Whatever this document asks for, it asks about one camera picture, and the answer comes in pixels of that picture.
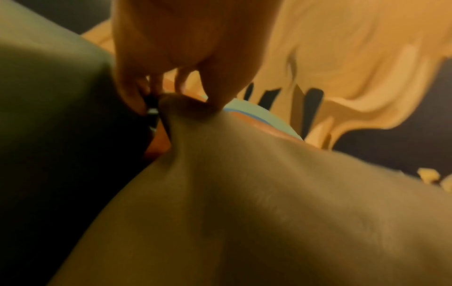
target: skin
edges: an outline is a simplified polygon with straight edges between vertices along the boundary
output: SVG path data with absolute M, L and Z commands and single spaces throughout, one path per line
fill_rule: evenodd
M 165 72 L 178 69 L 175 91 L 183 93 L 197 70 L 208 103 L 221 109 L 259 70 L 281 2 L 113 0 L 119 94 L 145 115 L 142 94 L 161 94 Z

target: bare skin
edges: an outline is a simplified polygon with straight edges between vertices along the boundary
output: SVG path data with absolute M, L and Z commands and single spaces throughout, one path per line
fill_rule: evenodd
M 175 91 L 183 93 L 197 70 L 207 102 L 224 107 L 259 70 L 281 2 L 113 0 L 119 94 L 145 115 L 142 94 L 161 94 L 165 72 L 178 69 Z

